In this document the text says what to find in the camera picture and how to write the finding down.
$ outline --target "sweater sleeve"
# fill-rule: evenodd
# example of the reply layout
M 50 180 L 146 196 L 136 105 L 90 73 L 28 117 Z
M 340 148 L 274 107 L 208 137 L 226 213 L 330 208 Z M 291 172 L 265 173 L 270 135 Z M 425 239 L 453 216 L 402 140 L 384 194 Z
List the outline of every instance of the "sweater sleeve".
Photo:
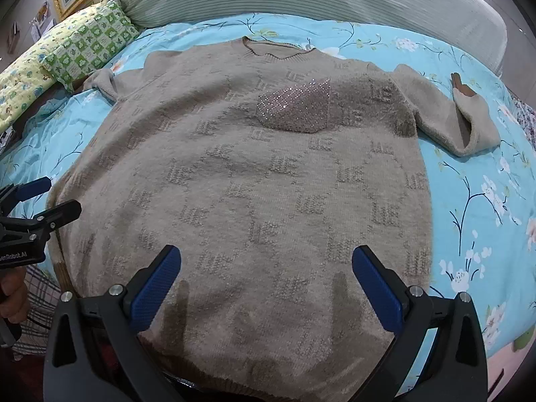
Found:
M 406 65 L 392 72 L 395 83 L 413 109 L 417 127 L 452 154 L 463 157 L 500 144 L 486 100 L 453 89 L 447 98 L 429 80 Z
M 96 88 L 116 102 L 165 74 L 181 54 L 181 51 L 154 51 L 147 56 L 142 69 L 130 69 L 119 74 L 114 74 L 109 68 L 98 69 L 84 82 L 84 90 Z

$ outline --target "green patterned pillow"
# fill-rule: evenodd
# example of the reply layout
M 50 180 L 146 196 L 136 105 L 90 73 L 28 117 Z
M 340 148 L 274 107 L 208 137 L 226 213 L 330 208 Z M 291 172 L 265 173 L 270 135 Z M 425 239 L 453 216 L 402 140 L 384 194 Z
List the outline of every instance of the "green patterned pillow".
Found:
M 41 64 L 72 92 L 75 80 L 102 68 L 138 35 L 139 31 L 125 16 L 117 0 L 111 0 Z

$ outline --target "blue floral bed sheet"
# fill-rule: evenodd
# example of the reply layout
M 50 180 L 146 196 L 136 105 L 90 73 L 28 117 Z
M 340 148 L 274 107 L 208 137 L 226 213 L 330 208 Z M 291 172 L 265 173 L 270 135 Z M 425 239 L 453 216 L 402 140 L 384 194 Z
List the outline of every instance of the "blue floral bed sheet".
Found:
M 146 30 L 110 62 L 118 73 L 143 66 L 155 50 L 186 50 L 241 36 L 316 47 L 340 59 L 374 62 L 385 71 L 407 64 L 452 96 L 450 74 L 482 95 L 497 126 L 498 148 L 456 158 L 422 136 L 420 148 L 431 190 L 432 295 L 473 297 L 491 356 L 536 322 L 536 154 L 510 110 L 503 83 L 467 53 L 442 41 L 397 28 L 290 15 L 247 14 Z M 23 141 L 0 161 L 1 185 L 63 174 L 84 149 L 111 105 L 97 91 L 47 103 L 28 121 Z M 31 217 L 46 197 L 19 205 L 14 215 Z M 49 259 L 43 269 L 52 273 Z M 431 345 L 406 382 L 411 387 Z

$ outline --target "pillow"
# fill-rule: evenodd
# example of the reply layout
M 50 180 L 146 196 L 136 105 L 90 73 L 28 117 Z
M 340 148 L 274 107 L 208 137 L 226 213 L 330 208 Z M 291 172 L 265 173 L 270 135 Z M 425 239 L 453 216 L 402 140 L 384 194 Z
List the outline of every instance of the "pillow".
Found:
M 138 35 L 117 0 L 111 0 L 46 56 L 41 65 L 73 92 L 74 81 L 102 68 Z
M 0 133 L 55 83 L 41 61 L 77 27 L 93 18 L 97 9 L 98 5 L 90 6 L 54 26 L 0 74 Z

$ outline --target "finger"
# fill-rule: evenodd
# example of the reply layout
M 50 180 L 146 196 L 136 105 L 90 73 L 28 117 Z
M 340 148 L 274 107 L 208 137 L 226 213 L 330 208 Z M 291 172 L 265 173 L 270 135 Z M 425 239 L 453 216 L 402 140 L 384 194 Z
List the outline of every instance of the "finger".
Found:
M 4 318 L 14 316 L 22 308 L 27 298 L 28 288 L 25 283 L 22 283 L 18 290 L 0 304 L 0 316 Z
M 6 272 L 0 280 L 0 286 L 6 296 L 11 296 L 22 284 L 26 276 L 26 266 L 15 267 Z
M 22 305 L 22 308 L 9 318 L 11 323 L 21 323 L 28 317 L 28 311 L 30 310 L 30 301 L 28 299 Z

